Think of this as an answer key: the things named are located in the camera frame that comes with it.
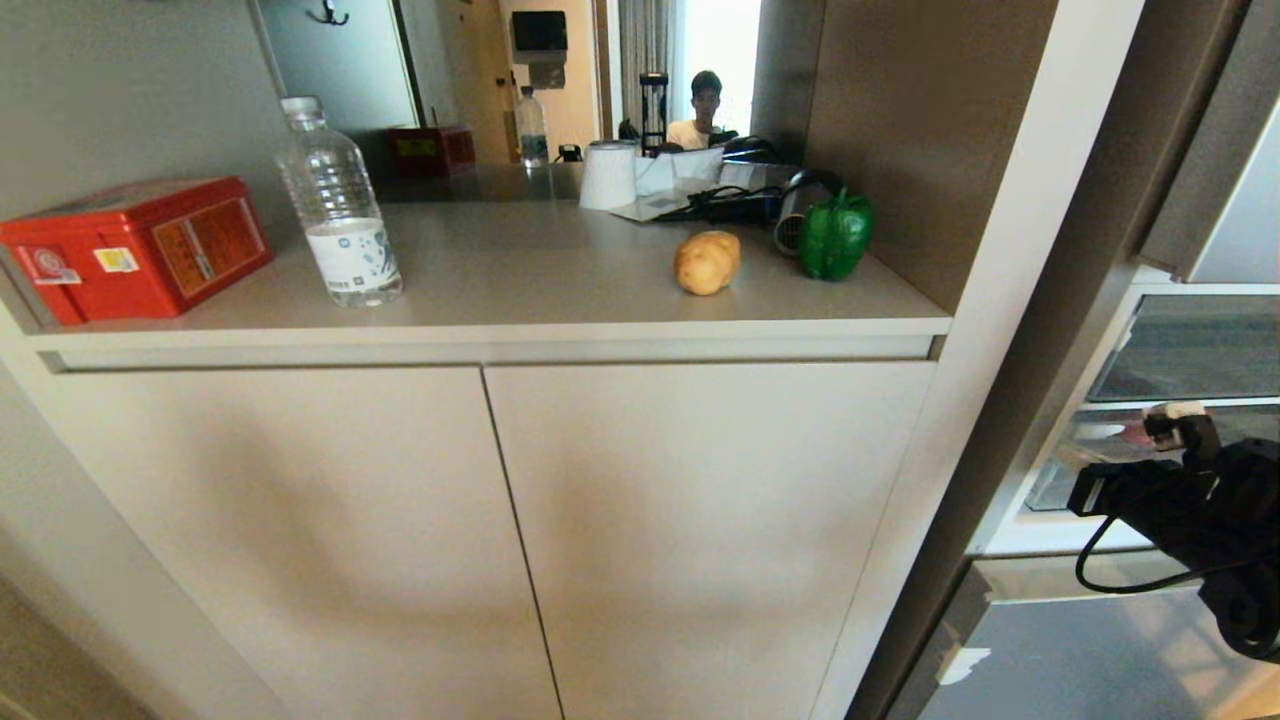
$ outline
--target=black hair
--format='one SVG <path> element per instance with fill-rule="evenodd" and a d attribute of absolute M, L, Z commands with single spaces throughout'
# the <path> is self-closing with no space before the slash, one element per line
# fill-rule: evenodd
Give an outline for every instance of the black hair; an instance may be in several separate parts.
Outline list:
<path fill-rule="evenodd" d="M 719 77 L 717 77 L 716 73 L 710 70 L 703 70 L 696 76 L 694 76 L 694 82 L 690 85 L 690 87 L 694 91 L 694 97 L 698 97 L 698 94 L 703 90 L 714 90 L 716 95 L 719 95 L 722 86 L 719 83 Z"/>

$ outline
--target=wall hook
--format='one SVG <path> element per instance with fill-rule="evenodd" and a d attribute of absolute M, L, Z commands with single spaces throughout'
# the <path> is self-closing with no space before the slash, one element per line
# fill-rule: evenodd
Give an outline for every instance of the wall hook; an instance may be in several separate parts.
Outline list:
<path fill-rule="evenodd" d="M 320 15 L 312 13 L 311 10 L 307 10 L 307 17 L 308 18 L 311 18 L 312 20 L 315 20 L 317 23 L 324 23 L 326 26 L 342 27 L 342 26 L 347 24 L 347 20 L 351 19 L 351 13 L 343 13 L 340 22 L 337 20 L 337 19 L 334 19 L 334 18 L 337 18 L 337 15 L 338 15 L 338 12 L 337 12 L 337 8 L 334 8 L 334 0 L 324 0 L 324 17 L 323 18 Z"/>

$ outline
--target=bottle cap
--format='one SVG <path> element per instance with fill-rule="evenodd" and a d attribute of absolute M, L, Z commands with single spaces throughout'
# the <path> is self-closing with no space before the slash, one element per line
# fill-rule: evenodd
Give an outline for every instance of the bottle cap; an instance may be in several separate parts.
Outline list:
<path fill-rule="evenodd" d="M 293 115 L 319 115 L 323 113 L 320 109 L 320 99 L 315 95 L 294 95 L 291 97 L 280 99 L 280 109 L 288 117 Z"/>

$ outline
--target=green bell pepper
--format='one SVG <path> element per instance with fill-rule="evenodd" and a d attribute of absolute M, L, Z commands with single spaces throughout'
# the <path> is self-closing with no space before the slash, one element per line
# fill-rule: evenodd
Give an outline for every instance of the green bell pepper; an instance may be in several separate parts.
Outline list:
<path fill-rule="evenodd" d="M 800 225 L 800 265 L 810 278 L 840 281 L 849 277 L 867 252 L 874 215 L 865 197 L 840 197 L 809 209 Z"/>

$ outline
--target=plastic bottle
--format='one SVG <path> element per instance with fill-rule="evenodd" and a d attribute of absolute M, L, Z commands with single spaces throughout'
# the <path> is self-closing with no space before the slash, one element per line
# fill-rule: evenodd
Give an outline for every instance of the plastic bottle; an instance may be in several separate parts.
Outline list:
<path fill-rule="evenodd" d="M 520 155 L 526 168 L 541 168 L 549 161 L 547 152 L 547 120 L 543 104 L 534 97 L 531 86 L 520 88 L 516 102 L 516 129 L 520 132 Z"/>
<path fill-rule="evenodd" d="M 343 307 L 390 302 L 403 283 L 360 149 L 326 127 L 320 99 L 280 108 L 292 138 L 275 161 L 329 296 Z"/>

